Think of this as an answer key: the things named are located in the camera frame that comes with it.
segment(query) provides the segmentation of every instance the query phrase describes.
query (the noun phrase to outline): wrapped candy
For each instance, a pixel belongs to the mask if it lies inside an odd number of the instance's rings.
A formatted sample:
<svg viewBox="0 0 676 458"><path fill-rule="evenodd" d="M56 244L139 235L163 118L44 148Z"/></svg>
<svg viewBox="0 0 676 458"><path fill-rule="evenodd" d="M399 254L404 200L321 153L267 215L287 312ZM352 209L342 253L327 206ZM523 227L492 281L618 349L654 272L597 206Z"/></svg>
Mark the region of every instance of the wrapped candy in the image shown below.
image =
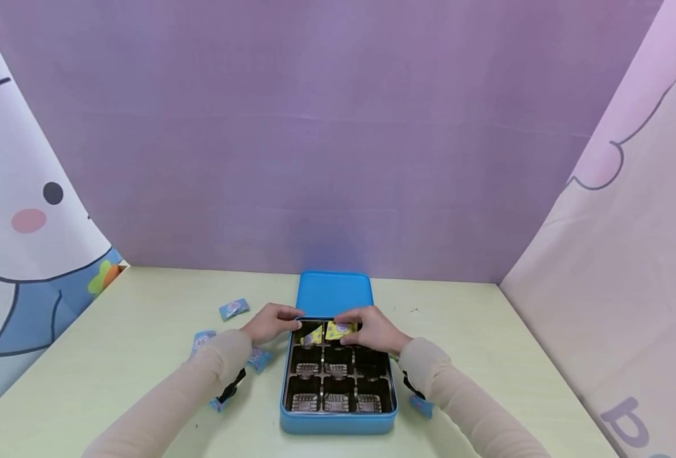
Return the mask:
<svg viewBox="0 0 676 458"><path fill-rule="evenodd" d="M231 398L226 399L225 401L221 402L218 400L218 398L213 398L208 405L211 406L211 408L217 412L222 412L223 409L226 408L228 405L228 402L231 400Z"/></svg>
<svg viewBox="0 0 676 458"><path fill-rule="evenodd" d="M421 399L416 394L411 395L409 402L416 410L419 410L422 415L426 416L428 419L431 419L431 411L434 408L434 404L432 404L430 401L427 401L426 399Z"/></svg>
<svg viewBox="0 0 676 458"><path fill-rule="evenodd" d="M221 307L218 307L218 312L221 313L221 318L223 321L228 321L229 319L235 317L236 315L240 315L244 312L248 312L251 308L248 307L248 303L246 302L246 299L238 299L235 300L231 303L227 303L226 305L222 305Z"/></svg>
<svg viewBox="0 0 676 458"><path fill-rule="evenodd" d="M328 329L325 332L325 340L340 340L341 337L356 331L356 325L352 323L328 322Z"/></svg>
<svg viewBox="0 0 676 458"><path fill-rule="evenodd" d="M248 358L247 364L254 367L257 374L261 374L264 371L264 368L269 365L272 358L274 358L274 353L269 350L262 350L259 347L254 347L251 349L251 355Z"/></svg>
<svg viewBox="0 0 676 458"><path fill-rule="evenodd" d="M312 347L313 345L322 343L322 325L318 326L315 331L304 336L300 341L303 347Z"/></svg>
<svg viewBox="0 0 676 458"><path fill-rule="evenodd" d="M193 338L193 348L190 351L190 356L195 355L198 351L198 348L202 347L213 336L216 336L216 332L213 329L196 333L195 337Z"/></svg>

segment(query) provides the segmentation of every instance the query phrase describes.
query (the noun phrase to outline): cartoon bunny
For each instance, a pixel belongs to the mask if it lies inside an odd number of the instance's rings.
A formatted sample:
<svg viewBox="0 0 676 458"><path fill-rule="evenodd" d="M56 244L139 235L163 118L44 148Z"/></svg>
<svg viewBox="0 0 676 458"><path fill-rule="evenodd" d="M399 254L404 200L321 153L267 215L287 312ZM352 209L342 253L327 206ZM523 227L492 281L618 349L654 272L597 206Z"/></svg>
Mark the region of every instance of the cartoon bunny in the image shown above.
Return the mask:
<svg viewBox="0 0 676 458"><path fill-rule="evenodd" d="M0 78L0 358L50 346L91 304L108 270L120 261L88 216L19 88L11 78ZM19 375L25 368L5 370ZM8 385L14 381L9 375L1 379Z"/></svg>

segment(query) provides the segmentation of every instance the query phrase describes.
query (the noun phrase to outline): light green table surface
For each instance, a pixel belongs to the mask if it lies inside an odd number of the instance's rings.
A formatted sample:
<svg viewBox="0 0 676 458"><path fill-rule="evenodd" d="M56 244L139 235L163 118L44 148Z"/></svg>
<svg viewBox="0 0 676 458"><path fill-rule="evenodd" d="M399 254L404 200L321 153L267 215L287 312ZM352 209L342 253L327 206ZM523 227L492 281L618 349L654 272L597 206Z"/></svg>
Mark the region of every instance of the light green table surface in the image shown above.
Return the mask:
<svg viewBox="0 0 676 458"><path fill-rule="evenodd" d="M613 458L573 392L497 286L372 280L375 302L397 327L430 338L455 366L516 415L556 458ZM241 327L217 307L246 297L252 309L294 305L298 276L130 267L0 399L0 457L77 457L140 396L188 357L193 334ZM169 457L474 457L435 409L428 420L399 386L394 432L296 437L279 428L286 343L261 375L251 368L224 413L204 406ZM395 367L394 376L400 381Z"/></svg>

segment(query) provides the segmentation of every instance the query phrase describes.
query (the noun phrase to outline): blue tin box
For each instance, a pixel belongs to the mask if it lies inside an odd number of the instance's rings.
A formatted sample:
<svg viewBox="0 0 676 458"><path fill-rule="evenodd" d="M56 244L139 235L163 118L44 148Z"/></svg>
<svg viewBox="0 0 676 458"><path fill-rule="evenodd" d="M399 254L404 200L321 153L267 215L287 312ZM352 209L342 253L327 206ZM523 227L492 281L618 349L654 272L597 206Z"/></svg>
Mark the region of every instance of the blue tin box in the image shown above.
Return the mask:
<svg viewBox="0 0 676 458"><path fill-rule="evenodd" d="M371 280L362 274L307 271L296 307L303 327L289 335L280 402L280 425L289 434L386 434L396 419L396 386L389 357L360 346L326 341L329 320L373 305ZM300 342L322 326L322 343Z"/></svg>

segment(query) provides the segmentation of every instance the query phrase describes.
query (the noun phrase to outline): blue candy wrapper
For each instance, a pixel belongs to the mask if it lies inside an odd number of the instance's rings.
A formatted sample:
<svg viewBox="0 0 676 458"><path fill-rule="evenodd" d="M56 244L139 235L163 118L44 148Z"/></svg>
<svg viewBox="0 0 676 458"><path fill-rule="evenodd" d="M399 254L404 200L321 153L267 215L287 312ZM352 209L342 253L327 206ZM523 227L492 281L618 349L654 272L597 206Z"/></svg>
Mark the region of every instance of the blue candy wrapper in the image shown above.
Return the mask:
<svg viewBox="0 0 676 458"><path fill-rule="evenodd" d="M272 358L274 358L274 353L254 347L251 349L251 355L248 357L247 363L255 368L257 374L261 374L264 368L269 365Z"/></svg>
<svg viewBox="0 0 676 458"><path fill-rule="evenodd" d="M208 329L208 331L200 331L196 333L196 336L193 338L193 348L190 351L190 356L193 356L198 351L198 348L202 347L208 339L216 336L216 332L213 329Z"/></svg>
<svg viewBox="0 0 676 458"><path fill-rule="evenodd" d="M226 399L226 401L221 404L221 402L218 401L218 398L213 398L208 405L211 406L211 408L217 412L222 412L223 409L226 408L228 405L228 402L231 401L231 398Z"/></svg>
<svg viewBox="0 0 676 458"><path fill-rule="evenodd" d="M223 321L228 321L236 315L248 312L248 310L250 310L250 308L248 307L246 299L238 299L218 307L218 312L221 313L221 318Z"/></svg>
<svg viewBox="0 0 676 458"><path fill-rule="evenodd" d="M434 404L430 401L421 399L416 394L413 394L411 395L409 402L411 402L411 405L413 405L416 410L419 410L422 415L426 416L426 418L431 418L431 410L434 408Z"/></svg>

